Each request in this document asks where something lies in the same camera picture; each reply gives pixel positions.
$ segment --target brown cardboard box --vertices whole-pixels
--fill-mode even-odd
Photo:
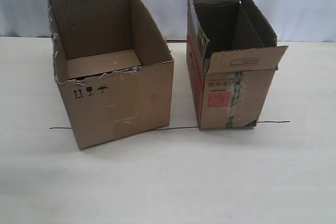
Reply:
[[[287,46],[253,0],[188,0],[187,65],[200,128],[256,126]]]
[[[48,10],[79,148],[169,124],[174,62],[141,0],[48,0]]]

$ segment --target table surface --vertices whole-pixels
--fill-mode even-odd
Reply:
[[[78,151],[48,38],[0,37],[0,223],[335,223],[336,43],[289,42],[255,129]],[[185,44],[170,127],[195,126]]]

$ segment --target cardboard box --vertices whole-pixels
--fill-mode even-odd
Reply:
[[[48,0],[48,10],[79,148],[169,124],[174,62],[141,0]]]
[[[187,65],[199,128],[256,126],[286,49],[253,0],[188,0]]]

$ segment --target fragile symbol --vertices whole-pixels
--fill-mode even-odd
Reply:
[[[99,88],[97,88],[97,90],[101,90],[101,93],[104,93],[104,89],[108,89],[106,84],[103,84],[102,86],[100,86]]]
[[[86,91],[89,92],[89,95],[88,95],[88,96],[93,95],[93,94],[91,94],[91,92],[92,92],[92,87],[86,87]]]
[[[81,89],[79,89],[78,91],[74,90],[73,92],[75,93],[75,99],[77,99],[77,98],[82,98],[82,97],[83,97],[83,96],[82,96],[82,90],[81,90]]]

